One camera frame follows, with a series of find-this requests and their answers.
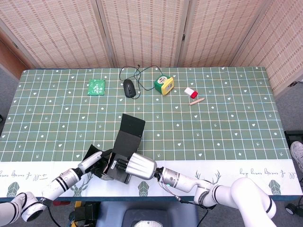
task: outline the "robotic arm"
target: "robotic arm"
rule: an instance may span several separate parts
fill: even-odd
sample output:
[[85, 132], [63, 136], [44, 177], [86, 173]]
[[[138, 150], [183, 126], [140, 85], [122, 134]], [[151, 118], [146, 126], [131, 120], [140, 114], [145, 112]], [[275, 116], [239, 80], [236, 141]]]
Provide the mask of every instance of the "robotic arm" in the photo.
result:
[[246, 227], [275, 227], [271, 220], [276, 213], [275, 203], [249, 178], [240, 178], [231, 187], [213, 185], [206, 180], [194, 179], [168, 168], [157, 168], [154, 160], [137, 153], [132, 155], [125, 171], [144, 180], [156, 177], [163, 189], [171, 194], [173, 193], [167, 185], [183, 192], [190, 192], [197, 185], [195, 204], [206, 208], [222, 204], [239, 209]]
[[68, 169], [60, 174], [42, 191], [42, 197], [38, 201], [31, 192], [22, 192], [11, 202], [0, 204], [0, 226], [4, 226], [16, 221], [22, 216], [24, 221], [36, 219], [46, 207], [80, 181], [81, 177], [89, 172], [89, 168], [98, 162], [106, 152], [99, 151], [78, 164], [75, 169]]

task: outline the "table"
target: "table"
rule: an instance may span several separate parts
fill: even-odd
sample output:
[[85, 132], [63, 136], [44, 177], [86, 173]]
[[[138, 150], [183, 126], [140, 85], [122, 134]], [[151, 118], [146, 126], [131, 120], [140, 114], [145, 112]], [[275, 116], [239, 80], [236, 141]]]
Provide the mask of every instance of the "table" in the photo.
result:
[[[157, 160], [158, 166], [225, 185], [249, 177], [269, 194], [302, 194], [265, 68], [161, 70], [174, 78], [173, 90], [162, 96], [141, 89], [136, 100], [124, 96], [120, 69], [24, 71], [0, 137], [2, 200], [21, 191], [41, 196], [42, 187], [76, 167], [91, 144], [112, 148], [122, 113], [146, 121], [138, 153]], [[121, 78], [133, 73], [124, 69]], [[140, 81], [150, 88], [159, 76], [151, 68]], [[104, 96], [87, 95], [90, 79], [106, 81]], [[187, 87], [205, 100], [190, 106]], [[62, 196], [169, 194], [156, 180], [132, 177], [125, 185], [86, 175]]]

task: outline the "shoe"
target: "shoe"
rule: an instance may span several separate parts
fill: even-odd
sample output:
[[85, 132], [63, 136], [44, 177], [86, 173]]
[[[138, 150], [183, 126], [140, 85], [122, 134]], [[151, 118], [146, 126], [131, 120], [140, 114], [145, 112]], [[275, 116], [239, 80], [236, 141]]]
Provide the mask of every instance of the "shoe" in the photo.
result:
[[290, 153], [303, 173], [303, 144], [299, 141], [293, 142], [290, 146]]

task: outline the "computer mouse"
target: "computer mouse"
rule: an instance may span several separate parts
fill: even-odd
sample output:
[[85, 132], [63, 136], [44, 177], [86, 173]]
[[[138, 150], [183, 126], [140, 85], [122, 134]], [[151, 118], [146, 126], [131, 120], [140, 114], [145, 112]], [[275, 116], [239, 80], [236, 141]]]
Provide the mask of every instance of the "computer mouse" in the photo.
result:
[[134, 84], [130, 79], [124, 80], [123, 88], [124, 88], [124, 93], [125, 93], [126, 97], [131, 98], [136, 95], [136, 90], [134, 89]]

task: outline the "floor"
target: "floor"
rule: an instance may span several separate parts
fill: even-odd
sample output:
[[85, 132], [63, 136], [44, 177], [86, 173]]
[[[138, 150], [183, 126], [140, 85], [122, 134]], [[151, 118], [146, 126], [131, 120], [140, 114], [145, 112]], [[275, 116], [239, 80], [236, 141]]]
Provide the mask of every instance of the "floor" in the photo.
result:
[[[6, 117], [9, 112], [9, 107], [11, 105], [15, 90], [17, 88], [18, 82], [16, 79], [13, 79], [6, 75], [3, 71], [0, 70], [0, 114], [3, 117]], [[303, 83], [298, 83], [287, 91], [282, 97], [276, 100], [277, 107], [281, 116], [283, 128], [285, 130], [303, 130]], [[4, 122], [0, 122], [0, 134], [2, 132]], [[295, 167], [298, 173], [299, 179], [303, 177], [303, 173], [298, 170], [298, 167], [295, 163]], [[274, 223], [278, 227], [282, 226], [302, 226], [303, 218], [297, 215], [289, 215], [284, 206], [287, 204], [287, 201], [277, 201], [277, 212], [273, 218]], [[51, 207], [53, 217], [61, 226], [67, 226], [68, 215], [73, 210], [73, 205], [68, 206], [59, 206]], [[200, 210], [199, 216], [202, 217], [205, 211]], [[34, 220], [31, 223], [25, 223], [21, 218], [10, 225], [11, 227], [26, 227], [26, 226], [35, 226], [35, 227], [55, 227], [56, 225], [51, 221], [47, 211], [44, 211], [42, 215]], [[204, 219], [202, 226], [216, 226], [216, 227], [241, 227], [243, 226], [243, 221], [239, 211], [236, 209], [227, 208], [224, 206], [217, 206], [215, 209], [211, 210], [209, 214]]]

